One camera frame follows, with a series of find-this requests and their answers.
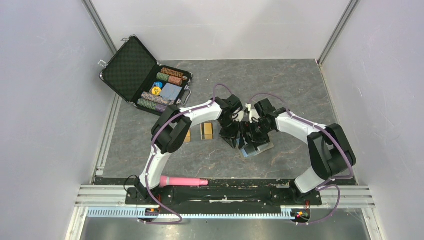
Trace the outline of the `beige card holder wallet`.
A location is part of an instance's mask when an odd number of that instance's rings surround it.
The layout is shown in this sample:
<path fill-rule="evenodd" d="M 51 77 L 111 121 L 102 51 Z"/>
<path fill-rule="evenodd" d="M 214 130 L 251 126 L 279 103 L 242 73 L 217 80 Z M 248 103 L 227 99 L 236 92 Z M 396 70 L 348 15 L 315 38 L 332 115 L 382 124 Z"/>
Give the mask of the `beige card holder wallet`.
<path fill-rule="evenodd" d="M 274 147 L 268 133 L 254 136 L 248 133 L 241 133 L 237 143 L 238 150 L 244 158 L 257 156 Z"/>

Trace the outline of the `gold credit card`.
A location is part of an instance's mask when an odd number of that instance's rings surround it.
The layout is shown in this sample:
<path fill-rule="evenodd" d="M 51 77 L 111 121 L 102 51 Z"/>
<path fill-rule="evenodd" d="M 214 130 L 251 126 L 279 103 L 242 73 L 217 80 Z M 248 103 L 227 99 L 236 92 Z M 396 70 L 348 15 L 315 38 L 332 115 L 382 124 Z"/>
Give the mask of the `gold credit card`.
<path fill-rule="evenodd" d="M 189 129 L 184 139 L 184 143 L 190 143 L 190 142 L 191 142 L 191 130 Z"/>
<path fill-rule="evenodd" d="M 214 126 L 212 122 L 205 122 L 200 125 L 200 138 L 201 140 L 214 139 Z"/>

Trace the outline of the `pink cylindrical marker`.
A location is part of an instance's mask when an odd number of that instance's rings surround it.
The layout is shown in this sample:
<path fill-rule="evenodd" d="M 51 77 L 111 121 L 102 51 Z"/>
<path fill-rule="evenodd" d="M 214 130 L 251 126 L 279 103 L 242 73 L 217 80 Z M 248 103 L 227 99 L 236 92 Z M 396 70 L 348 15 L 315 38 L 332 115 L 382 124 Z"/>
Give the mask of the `pink cylindrical marker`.
<path fill-rule="evenodd" d="M 189 177 L 170 177 L 162 175 L 160 177 L 159 186 L 180 186 L 180 187 L 200 187 L 207 186 L 209 181 L 201 178 L 189 178 Z"/>

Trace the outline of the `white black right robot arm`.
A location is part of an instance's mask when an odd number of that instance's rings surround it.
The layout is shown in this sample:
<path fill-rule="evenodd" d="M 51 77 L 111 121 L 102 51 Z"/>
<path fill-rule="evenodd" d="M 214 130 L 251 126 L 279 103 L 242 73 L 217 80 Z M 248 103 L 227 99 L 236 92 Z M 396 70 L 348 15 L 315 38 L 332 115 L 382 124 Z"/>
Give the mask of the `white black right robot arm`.
<path fill-rule="evenodd" d="M 289 189 L 289 199 L 302 204 L 309 192 L 322 189 L 326 183 L 353 177 L 357 160 L 343 128 L 339 124 L 324 125 L 304 119 L 284 107 L 276 109 L 268 99 L 255 105 L 246 104 L 248 120 L 240 122 L 238 148 L 259 152 L 270 142 L 269 133 L 291 135 L 308 147 L 310 168 L 298 176 Z"/>

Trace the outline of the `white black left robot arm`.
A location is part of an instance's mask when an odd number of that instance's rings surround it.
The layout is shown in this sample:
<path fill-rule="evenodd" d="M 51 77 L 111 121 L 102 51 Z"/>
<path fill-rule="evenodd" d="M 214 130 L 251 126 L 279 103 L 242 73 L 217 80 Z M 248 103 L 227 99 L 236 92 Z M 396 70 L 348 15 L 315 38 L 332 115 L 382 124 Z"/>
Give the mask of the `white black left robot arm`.
<path fill-rule="evenodd" d="M 153 126 L 151 151 L 146 167 L 139 179 L 142 187 L 138 197 L 145 204 L 153 203 L 157 198 L 162 172 L 172 153 L 181 148 L 191 127 L 218 121 L 221 130 L 219 136 L 233 149 L 239 136 L 239 122 L 234 114 L 242 109 L 240 99 L 231 95 L 227 99 L 215 97 L 205 103 L 188 108 L 168 106 Z"/>

